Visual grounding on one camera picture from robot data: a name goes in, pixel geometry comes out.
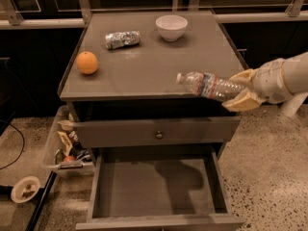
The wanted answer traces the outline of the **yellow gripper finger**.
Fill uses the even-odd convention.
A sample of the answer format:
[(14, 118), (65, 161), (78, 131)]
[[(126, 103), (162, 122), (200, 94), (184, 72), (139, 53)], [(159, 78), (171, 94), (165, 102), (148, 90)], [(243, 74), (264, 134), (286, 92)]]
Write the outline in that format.
[(226, 101), (222, 102), (222, 106), (229, 112), (244, 112), (260, 107), (267, 99), (260, 93), (243, 89), (238, 93), (231, 94)]
[(242, 84), (244, 86), (246, 86), (247, 88), (252, 89), (253, 88), (253, 78), (256, 74), (256, 70), (255, 69), (247, 69), (244, 70), (236, 75), (233, 75), (230, 80), (235, 82), (235, 83), (239, 83)]

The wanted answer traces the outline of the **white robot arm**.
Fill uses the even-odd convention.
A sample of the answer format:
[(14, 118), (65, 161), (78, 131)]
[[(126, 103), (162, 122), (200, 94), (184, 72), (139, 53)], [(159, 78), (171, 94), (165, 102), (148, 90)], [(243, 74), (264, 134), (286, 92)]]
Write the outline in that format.
[(245, 85), (245, 89), (222, 103), (228, 111), (249, 111), (268, 102), (281, 103), (280, 111), (285, 116), (294, 116), (308, 97), (308, 53), (267, 62), (259, 68), (242, 71), (231, 80)]

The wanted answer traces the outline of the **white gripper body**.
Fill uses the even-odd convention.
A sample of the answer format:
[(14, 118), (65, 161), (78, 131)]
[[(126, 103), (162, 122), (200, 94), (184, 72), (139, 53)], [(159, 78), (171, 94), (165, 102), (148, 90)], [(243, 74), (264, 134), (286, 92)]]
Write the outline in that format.
[(252, 78), (253, 88), (270, 104), (282, 103), (293, 97), (283, 78), (284, 62), (284, 59), (277, 59), (265, 63), (255, 70)]

